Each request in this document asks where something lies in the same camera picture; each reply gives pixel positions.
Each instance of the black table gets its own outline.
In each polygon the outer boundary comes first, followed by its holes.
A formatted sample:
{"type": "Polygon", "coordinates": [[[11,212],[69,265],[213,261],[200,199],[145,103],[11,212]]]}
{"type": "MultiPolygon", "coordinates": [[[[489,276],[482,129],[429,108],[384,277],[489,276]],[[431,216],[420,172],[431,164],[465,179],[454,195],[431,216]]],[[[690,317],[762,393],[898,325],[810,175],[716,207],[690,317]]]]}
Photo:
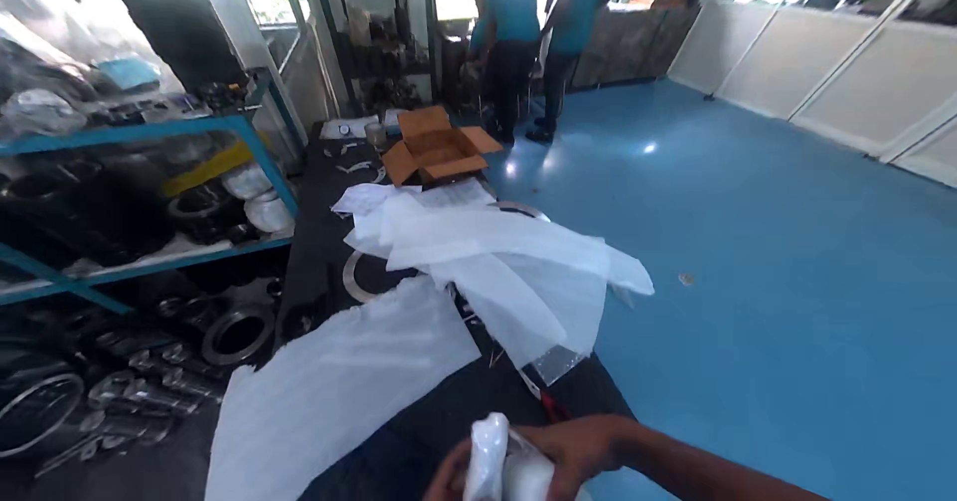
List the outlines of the black table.
{"type": "MultiPolygon", "coordinates": [[[[340,154],[343,141],[319,140],[313,129],[306,149],[305,175],[300,184],[296,221],[285,289],[277,324],[277,347],[325,321],[335,312],[359,305],[342,284],[342,268],[352,249],[342,238],[352,229],[351,218],[329,208],[346,188],[377,176],[378,155],[369,145],[340,154]],[[327,157],[323,150],[333,155],[327,157]],[[338,169],[372,161],[369,169],[346,174],[338,169]]],[[[365,289],[373,293],[394,287],[402,275],[386,274],[385,262],[371,257],[365,289]],[[377,270],[375,263],[380,263],[377,270]]],[[[313,480],[302,500],[419,500],[436,466],[456,443],[469,435],[471,424],[499,411],[515,424],[545,425],[541,403],[532,397],[506,355],[490,366],[501,348],[481,324],[468,323],[482,357],[443,380],[436,389],[382,426],[362,446],[313,480]]],[[[532,379],[539,382],[532,373],[532,379]]],[[[625,399],[596,355],[583,360],[548,388],[572,417],[616,413],[632,417],[625,399]]]]}

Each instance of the teal shirt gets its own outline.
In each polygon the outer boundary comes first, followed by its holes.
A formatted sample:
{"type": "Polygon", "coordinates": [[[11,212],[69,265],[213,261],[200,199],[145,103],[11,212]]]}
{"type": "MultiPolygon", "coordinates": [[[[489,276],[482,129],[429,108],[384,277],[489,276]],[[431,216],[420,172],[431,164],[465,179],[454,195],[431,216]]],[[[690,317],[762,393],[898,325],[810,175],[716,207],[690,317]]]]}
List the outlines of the teal shirt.
{"type": "Polygon", "coordinates": [[[472,28],[472,40],[469,41],[469,50],[472,52],[481,50],[485,46],[485,40],[488,38],[488,17],[482,17],[476,20],[476,26],[472,28]]]}
{"type": "Polygon", "coordinates": [[[550,51],[560,54],[581,54],[592,38],[592,25],[599,0],[571,0],[565,18],[552,30],[550,51]]]}
{"type": "Polygon", "coordinates": [[[538,24],[538,0],[485,0],[490,20],[495,20],[496,41],[535,41],[542,31],[538,24]]]}

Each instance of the open cardboard box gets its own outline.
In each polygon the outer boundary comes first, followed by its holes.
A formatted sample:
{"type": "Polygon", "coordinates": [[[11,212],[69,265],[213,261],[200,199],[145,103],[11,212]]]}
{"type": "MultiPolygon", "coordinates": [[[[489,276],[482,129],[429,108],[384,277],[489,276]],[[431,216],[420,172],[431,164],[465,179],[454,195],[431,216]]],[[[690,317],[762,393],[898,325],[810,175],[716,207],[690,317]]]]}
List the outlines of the open cardboard box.
{"type": "Polygon", "coordinates": [[[488,167],[481,155],[501,150],[482,128],[452,128],[441,106],[399,114],[399,128],[402,140],[382,156],[396,187],[417,171],[425,185],[481,170],[488,167]]]}

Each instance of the man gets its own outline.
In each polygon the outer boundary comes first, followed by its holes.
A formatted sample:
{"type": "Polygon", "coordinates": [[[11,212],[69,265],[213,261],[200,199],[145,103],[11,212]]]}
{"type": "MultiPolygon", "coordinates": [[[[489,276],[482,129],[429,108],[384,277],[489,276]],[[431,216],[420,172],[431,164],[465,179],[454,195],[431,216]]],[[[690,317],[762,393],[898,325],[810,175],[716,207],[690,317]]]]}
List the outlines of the man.
{"type": "Polygon", "coordinates": [[[544,61],[544,118],[535,121],[538,129],[525,133],[529,140],[549,144],[554,138],[566,80],[592,37],[592,25],[598,10],[608,1],[558,0],[548,15],[542,36],[554,30],[544,61]]]}
{"type": "MultiPolygon", "coordinates": [[[[547,501],[573,501],[584,482],[622,467],[644,474],[682,501],[825,499],[623,417],[596,415],[518,430],[555,463],[547,501]]],[[[465,440],[449,453],[423,501],[461,501],[470,451],[465,440]]]]}
{"type": "Polygon", "coordinates": [[[515,142],[519,93],[528,84],[539,39],[537,0],[485,0],[489,39],[488,77],[492,82],[495,123],[492,136],[504,144],[515,142]]]}

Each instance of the metal rack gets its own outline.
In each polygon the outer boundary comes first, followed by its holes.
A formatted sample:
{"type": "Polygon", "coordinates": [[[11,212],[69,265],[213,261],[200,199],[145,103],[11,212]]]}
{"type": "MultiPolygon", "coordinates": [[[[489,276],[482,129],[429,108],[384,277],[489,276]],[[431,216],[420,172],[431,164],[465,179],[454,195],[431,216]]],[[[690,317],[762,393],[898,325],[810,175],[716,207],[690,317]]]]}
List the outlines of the metal rack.
{"type": "MultiPolygon", "coordinates": [[[[273,184],[289,213],[295,217],[299,210],[292,189],[286,183],[279,167],[274,162],[266,145],[252,126],[252,115],[259,108],[264,94],[269,92],[279,108],[282,121],[292,135],[294,142],[303,147],[303,141],[293,125],[289,109],[282,101],[279,88],[273,82],[268,71],[257,71],[255,88],[248,103],[240,114],[223,117],[199,118],[195,120],[175,120],[158,124],[143,124],[122,128],[102,128],[80,131],[65,137],[34,136],[13,141],[0,141],[0,157],[22,153],[49,152],[70,148],[83,148],[100,144],[131,142],[136,140],[163,138],[174,135],[199,134],[207,131],[230,131],[244,141],[250,153],[256,159],[273,184]]],[[[60,272],[38,262],[29,256],[0,243],[0,262],[6,262],[36,277],[27,283],[0,288],[0,305],[18,303],[28,299],[45,297],[61,292],[69,292],[87,299],[107,310],[124,314],[132,308],[97,291],[93,287],[115,281],[131,279],[150,273],[158,273],[177,267],[197,263],[211,262],[260,250],[288,244],[291,235],[277,233],[255,242],[233,245],[222,240],[213,245],[194,245],[179,235],[158,253],[144,256],[125,265],[97,269],[85,274],[71,274],[69,269],[60,272]]]]}
{"type": "MultiPolygon", "coordinates": [[[[339,0],[342,5],[342,12],[345,16],[346,21],[348,21],[348,9],[346,7],[345,0],[339,0]]],[[[319,5],[322,7],[322,14],[325,17],[325,23],[328,26],[329,34],[332,36],[332,44],[336,53],[336,58],[339,62],[339,68],[342,73],[342,78],[345,81],[345,92],[349,99],[349,105],[352,107],[353,113],[360,113],[362,111],[362,106],[359,103],[358,97],[356,96],[355,88],[353,86],[353,80],[365,79],[372,76],[361,69],[358,69],[354,64],[354,58],[352,54],[352,46],[349,42],[348,35],[341,33],[336,26],[335,17],[333,16],[332,5],[330,0],[319,0],[319,5]]],[[[407,10],[409,7],[409,0],[395,0],[395,5],[401,5],[407,10]]],[[[437,27],[437,18],[436,18],[436,0],[425,0],[425,11],[426,11],[426,29],[427,29],[427,43],[425,46],[429,51],[429,64],[427,66],[413,66],[410,69],[404,70],[403,75],[429,75],[432,88],[432,97],[433,101],[437,99],[438,96],[438,76],[437,76],[437,52],[438,47],[436,45],[435,33],[437,27]]]]}

